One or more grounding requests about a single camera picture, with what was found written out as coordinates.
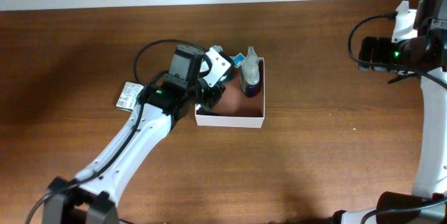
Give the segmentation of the clear pump soap bottle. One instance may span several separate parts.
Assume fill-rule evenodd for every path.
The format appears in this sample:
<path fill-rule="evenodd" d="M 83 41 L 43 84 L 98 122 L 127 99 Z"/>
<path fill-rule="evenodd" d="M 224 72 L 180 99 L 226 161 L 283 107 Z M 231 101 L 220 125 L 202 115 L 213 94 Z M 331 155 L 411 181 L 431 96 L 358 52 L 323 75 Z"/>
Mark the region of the clear pump soap bottle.
<path fill-rule="evenodd" d="M 258 55 L 253 46 L 249 46 L 247 56 L 241 65 L 240 86 L 248 98 L 254 97 L 261 89 Z"/>

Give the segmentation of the blue mouthwash bottle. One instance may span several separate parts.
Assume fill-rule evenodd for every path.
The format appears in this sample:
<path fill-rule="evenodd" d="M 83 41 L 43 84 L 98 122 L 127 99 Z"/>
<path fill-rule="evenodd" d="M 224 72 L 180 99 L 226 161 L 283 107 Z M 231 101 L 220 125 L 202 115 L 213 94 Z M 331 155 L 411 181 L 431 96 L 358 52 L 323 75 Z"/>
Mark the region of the blue mouthwash bottle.
<path fill-rule="evenodd" d="M 234 63 L 234 58 L 235 57 L 230 57 L 229 55 L 227 55 L 223 51 L 222 46 L 220 46 L 220 45 L 214 45 L 214 46 L 212 46 L 212 48 L 214 50 L 216 50 L 223 58 L 225 58 L 227 61 L 230 62 L 229 69 L 226 71 L 225 75 L 221 78 L 222 82 L 230 82 L 231 81 L 232 72 L 233 72 L 233 69 L 234 69 L 234 66 L 235 66 L 235 63 Z"/>

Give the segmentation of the blue disposable razor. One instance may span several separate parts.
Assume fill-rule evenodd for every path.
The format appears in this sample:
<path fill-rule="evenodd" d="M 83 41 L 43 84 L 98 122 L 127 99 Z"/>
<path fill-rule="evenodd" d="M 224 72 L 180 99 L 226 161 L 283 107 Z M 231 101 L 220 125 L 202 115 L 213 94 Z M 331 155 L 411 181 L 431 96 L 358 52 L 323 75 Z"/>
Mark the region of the blue disposable razor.
<path fill-rule="evenodd" d="M 245 56 L 242 53 L 237 54 L 235 57 L 233 57 L 234 67 L 239 68 L 244 60 Z"/>

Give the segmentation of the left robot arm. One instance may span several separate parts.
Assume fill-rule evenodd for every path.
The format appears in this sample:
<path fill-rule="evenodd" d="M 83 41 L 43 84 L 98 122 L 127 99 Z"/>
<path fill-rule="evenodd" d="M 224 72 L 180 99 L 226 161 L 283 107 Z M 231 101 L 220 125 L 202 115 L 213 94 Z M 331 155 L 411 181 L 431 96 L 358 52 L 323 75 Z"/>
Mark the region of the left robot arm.
<path fill-rule="evenodd" d="M 150 151 L 193 104 L 211 110 L 233 60 L 218 47 L 178 45 L 168 70 L 138 93 L 131 116 L 109 145 L 70 181 L 56 178 L 38 202 L 44 223 L 120 223 L 119 201 Z"/>

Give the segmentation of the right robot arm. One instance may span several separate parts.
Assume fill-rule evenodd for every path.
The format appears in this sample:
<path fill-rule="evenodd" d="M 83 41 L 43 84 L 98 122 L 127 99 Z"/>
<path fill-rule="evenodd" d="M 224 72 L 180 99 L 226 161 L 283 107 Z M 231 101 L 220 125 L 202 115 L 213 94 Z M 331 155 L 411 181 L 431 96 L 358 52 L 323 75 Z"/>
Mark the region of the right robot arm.
<path fill-rule="evenodd" d="M 391 83 L 420 79 L 423 93 L 423 138 L 411 194 L 382 193 L 376 206 L 340 210 L 329 223 L 446 222 L 446 0 L 419 0 L 415 9 L 403 1 L 384 14 L 395 21 L 389 38 L 363 38 L 359 70 L 394 73 Z"/>

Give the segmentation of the white cardboard box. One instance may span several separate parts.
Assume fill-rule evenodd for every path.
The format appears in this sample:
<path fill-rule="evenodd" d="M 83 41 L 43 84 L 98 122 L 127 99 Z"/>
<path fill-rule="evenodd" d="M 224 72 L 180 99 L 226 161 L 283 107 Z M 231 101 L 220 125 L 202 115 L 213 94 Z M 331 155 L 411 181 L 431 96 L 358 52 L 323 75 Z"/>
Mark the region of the white cardboard box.
<path fill-rule="evenodd" d="M 225 82 L 226 90 L 221 100 L 211 112 L 195 105 L 194 117 L 198 126 L 217 126 L 233 128 L 261 128 L 265 119 L 265 60 L 259 58 L 261 74 L 260 91 L 251 98 L 242 92 L 238 70 L 232 73 L 232 79 Z"/>

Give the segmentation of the green white soap packet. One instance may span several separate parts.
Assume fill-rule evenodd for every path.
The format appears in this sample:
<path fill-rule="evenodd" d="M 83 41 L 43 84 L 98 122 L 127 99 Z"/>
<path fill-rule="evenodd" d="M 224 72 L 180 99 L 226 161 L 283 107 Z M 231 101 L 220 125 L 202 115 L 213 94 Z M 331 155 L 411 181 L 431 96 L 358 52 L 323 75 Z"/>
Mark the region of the green white soap packet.
<path fill-rule="evenodd" d="M 116 103 L 116 108 L 127 112 L 132 112 L 133 108 L 137 104 L 139 93 L 143 90 L 144 86 L 133 82 L 125 82 L 122 92 L 119 95 Z"/>

